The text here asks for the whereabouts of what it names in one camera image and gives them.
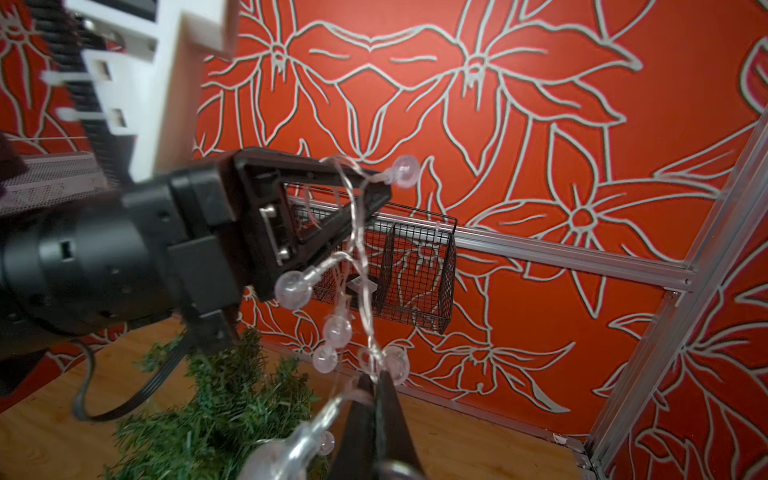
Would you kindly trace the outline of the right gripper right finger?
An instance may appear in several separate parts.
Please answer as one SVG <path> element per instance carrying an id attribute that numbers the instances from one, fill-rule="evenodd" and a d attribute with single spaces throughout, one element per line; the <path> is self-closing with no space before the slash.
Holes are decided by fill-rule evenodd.
<path id="1" fill-rule="evenodd" d="M 425 479 L 392 376 L 383 371 L 375 389 L 375 479 Z"/>

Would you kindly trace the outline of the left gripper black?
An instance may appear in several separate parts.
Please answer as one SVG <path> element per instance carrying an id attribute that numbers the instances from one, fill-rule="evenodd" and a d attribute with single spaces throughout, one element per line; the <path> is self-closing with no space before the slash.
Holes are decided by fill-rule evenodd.
<path id="1" fill-rule="evenodd" d="M 204 164 L 1 221 L 1 355 L 18 357 L 179 313 L 195 347 L 225 348 L 247 280 L 244 190 Z"/>

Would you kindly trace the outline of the small green christmas tree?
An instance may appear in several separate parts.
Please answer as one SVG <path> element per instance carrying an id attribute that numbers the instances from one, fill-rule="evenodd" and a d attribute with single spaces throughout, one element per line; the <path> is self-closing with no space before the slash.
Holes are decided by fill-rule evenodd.
<path id="1" fill-rule="evenodd" d="M 234 347 L 187 357 L 192 399 L 118 422 L 120 458 L 107 479 L 234 479 L 248 455 L 288 437 L 312 415 L 317 398 L 295 359 L 271 367 L 255 329 Z"/>

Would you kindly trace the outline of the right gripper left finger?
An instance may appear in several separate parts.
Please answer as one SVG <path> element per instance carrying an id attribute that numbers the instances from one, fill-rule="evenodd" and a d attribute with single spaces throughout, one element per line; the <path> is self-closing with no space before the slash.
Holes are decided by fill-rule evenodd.
<path id="1" fill-rule="evenodd" d="M 339 450 L 327 476 L 330 480 L 374 478 L 374 383 L 367 374 L 362 374 L 355 387 L 355 391 L 362 394 L 362 399 L 352 401 Z"/>

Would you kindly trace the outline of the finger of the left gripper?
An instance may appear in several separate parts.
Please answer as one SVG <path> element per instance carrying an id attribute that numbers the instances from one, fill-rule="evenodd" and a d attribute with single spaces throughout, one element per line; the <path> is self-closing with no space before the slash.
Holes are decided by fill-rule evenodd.
<path id="1" fill-rule="evenodd" d="M 392 198 L 386 183 L 366 183 L 372 170 L 357 172 L 340 162 L 249 148 L 234 157 L 245 198 L 241 231 L 253 267 L 247 285 L 260 300 L 275 298 L 279 277 L 316 267 L 345 245 L 353 230 L 352 209 L 367 223 Z"/>

